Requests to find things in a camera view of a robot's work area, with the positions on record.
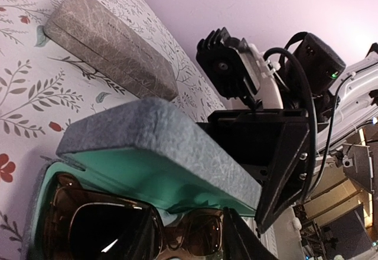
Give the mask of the small blue cleaning cloth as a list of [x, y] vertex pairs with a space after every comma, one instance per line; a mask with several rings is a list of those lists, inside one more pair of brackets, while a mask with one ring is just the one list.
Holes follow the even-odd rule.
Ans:
[[174, 227], [187, 215], [187, 212], [171, 214], [166, 211], [160, 212], [160, 217], [162, 219], [162, 224], [164, 227]]

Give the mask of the grey glasses case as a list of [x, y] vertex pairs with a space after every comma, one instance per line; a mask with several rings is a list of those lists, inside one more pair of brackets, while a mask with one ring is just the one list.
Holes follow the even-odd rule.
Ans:
[[178, 96], [171, 63], [97, 0], [63, 0], [44, 32], [138, 98]]

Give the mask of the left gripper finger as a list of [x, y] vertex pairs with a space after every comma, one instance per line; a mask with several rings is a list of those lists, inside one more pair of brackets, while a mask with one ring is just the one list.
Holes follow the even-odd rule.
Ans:
[[223, 209], [223, 259], [274, 260], [235, 209]]

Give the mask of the brown sunglasses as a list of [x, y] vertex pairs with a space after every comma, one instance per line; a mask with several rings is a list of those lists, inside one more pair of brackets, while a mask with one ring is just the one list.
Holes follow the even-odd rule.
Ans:
[[164, 226], [148, 203], [88, 190], [69, 173], [44, 223], [45, 259], [206, 259], [223, 250], [223, 212], [194, 209]]

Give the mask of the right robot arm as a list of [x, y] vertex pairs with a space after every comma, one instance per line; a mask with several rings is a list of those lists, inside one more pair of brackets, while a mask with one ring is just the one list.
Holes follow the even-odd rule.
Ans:
[[288, 45], [295, 50], [260, 52], [225, 28], [197, 44], [197, 63], [219, 94], [245, 106], [215, 111], [201, 128], [262, 186], [260, 233], [312, 195], [327, 157], [377, 115], [376, 44], [352, 66], [310, 32]]

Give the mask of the blue glasses case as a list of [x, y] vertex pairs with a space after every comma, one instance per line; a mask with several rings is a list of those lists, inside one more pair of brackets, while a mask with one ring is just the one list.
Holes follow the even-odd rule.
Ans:
[[149, 203], [170, 214], [231, 207], [253, 216], [261, 185], [172, 103], [147, 98], [71, 124], [57, 159], [38, 172], [25, 220], [21, 259], [42, 259], [42, 219], [58, 173], [87, 189]]

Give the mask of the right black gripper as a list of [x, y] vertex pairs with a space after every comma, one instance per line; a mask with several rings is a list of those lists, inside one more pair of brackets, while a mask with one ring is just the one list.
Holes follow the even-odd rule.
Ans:
[[303, 193], [308, 169], [307, 112], [296, 110], [219, 110], [203, 129], [258, 183], [264, 183], [255, 221], [265, 233]]

